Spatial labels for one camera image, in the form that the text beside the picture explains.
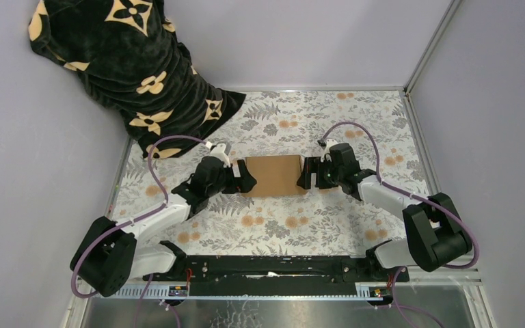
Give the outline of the brown cardboard box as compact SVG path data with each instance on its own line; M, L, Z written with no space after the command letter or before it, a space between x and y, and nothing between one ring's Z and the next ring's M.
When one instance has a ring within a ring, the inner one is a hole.
M290 197L306 195L297 185L301 176L301 156L251 156L245 159L248 172L256 179L253 189L245 197Z

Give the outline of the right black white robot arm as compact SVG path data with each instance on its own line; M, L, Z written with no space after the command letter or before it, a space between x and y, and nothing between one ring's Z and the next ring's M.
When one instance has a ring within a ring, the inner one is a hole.
M340 187L344 194L382 208L403 222L405 238L384 241L366 251L368 278L380 282L392 269L407 266L432 272L449 267L450 262L473 250L472 237L462 227L449 196L423 197L392 186L376 171L361 168L348 143L327 139L320 145L322 156L303 159L299 187Z

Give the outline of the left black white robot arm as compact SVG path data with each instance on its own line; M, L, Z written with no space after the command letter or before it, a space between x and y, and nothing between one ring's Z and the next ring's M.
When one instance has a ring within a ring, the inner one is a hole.
M184 253L171 242L145 242L158 231L197 215L214 195L247 193L255 187L257 181L244 159L232 164L224 157L203 157L194 173L173 188L164 201L132 219L118 223L102 216L94 220L70 262L70 285L75 296L87 297L78 290L79 279L92 287L90 297L109 297L130 279L155 273L170 281L181 278Z

